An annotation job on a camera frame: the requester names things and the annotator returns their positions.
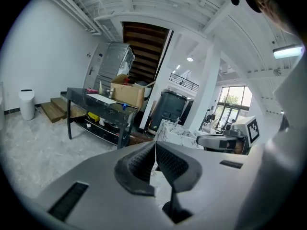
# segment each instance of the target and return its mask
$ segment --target cardboard box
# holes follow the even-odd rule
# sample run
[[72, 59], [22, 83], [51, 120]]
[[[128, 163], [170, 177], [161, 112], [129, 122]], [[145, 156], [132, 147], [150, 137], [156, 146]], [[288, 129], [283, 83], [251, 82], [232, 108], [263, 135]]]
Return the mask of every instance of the cardboard box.
[[123, 85], [127, 77], [129, 75], [120, 74], [111, 81], [111, 89], [114, 88], [112, 99], [140, 109], [144, 101], [145, 87], [136, 84]]

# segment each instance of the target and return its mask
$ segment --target shelf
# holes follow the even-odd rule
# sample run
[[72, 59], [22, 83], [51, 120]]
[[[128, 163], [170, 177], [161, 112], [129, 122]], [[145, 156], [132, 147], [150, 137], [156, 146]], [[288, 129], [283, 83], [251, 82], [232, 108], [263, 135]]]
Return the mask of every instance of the shelf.
[[[109, 126], [108, 127], [107, 125], [102, 126], [98, 123], [96, 124], [95, 122], [93, 122], [92, 120], [89, 120], [85, 116], [75, 117], [75, 118], [72, 118], [71, 120], [76, 125], [88, 131], [89, 133], [93, 134], [94, 136], [117, 146], [119, 133], [118, 132], [116, 133], [116, 130], [119, 131], [119, 129], [112, 128], [110, 125], [108, 125]], [[123, 136], [123, 142], [122, 142], [124, 146], [127, 144], [128, 139], [129, 139], [128, 132], [125, 131], [124, 136]]]

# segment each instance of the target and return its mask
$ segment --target white ceiling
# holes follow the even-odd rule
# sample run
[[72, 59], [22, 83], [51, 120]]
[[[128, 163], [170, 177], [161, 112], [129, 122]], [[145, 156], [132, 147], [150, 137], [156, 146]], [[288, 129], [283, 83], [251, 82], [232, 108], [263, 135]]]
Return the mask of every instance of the white ceiling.
[[[202, 72], [210, 38], [215, 35], [223, 52], [221, 65], [230, 66], [229, 75], [221, 74], [219, 81], [230, 81], [230, 76], [241, 78], [263, 111], [280, 112], [272, 91], [284, 77], [273, 76], [271, 70], [290, 69], [295, 59], [276, 60], [272, 50], [299, 40], [282, 32], [263, 14], [255, 13], [244, 0], [239, 6], [229, 0], [55, 1], [76, 14], [90, 33], [104, 34], [110, 40], [122, 40], [121, 21], [151, 23], [178, 32], [182, 36], [170, 59], [174, 69], [181, 65], [178, 74], [188, 69]], [[191, 55], [194, 61], [187, 62]]]

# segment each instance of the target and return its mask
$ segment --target black railing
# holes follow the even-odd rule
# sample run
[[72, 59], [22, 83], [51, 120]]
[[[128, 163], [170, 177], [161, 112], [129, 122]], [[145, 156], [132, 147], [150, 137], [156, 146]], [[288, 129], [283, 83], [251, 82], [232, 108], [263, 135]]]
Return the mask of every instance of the black railing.
[[172, 82], [175, 82], [183, 87], [186, 87], [194, 92], [197, 92], [198, 90], [198, 87], [199, 85], [187, 80], [187, 79], [184, 79], [183, 77], [181, 76], [178, 76], [176, 74], [171, 74], [171, 76], [169, 77], [169, 80], [171, 80]]

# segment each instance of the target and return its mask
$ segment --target white paper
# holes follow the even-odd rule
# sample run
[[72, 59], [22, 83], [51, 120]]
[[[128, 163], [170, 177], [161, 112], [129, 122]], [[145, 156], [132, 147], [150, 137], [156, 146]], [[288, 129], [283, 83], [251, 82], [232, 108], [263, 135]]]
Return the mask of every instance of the white paper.
[[106, 97], [104, 97], [102, 95], [99, 95], [99, 94], [87, 94], [87, 95], [89, 95], [89, 96], [91, 96], [91, 97], [93, 97], [95, 99], [98, 99], [98, 100], [100, 100], [100, 101], [102, 101], [104, 103], [107, 103], [107, 104], [116, 103], [116, 101], [113, 101], [113, 100], [111, 100], [109, 98], [106, 98]]

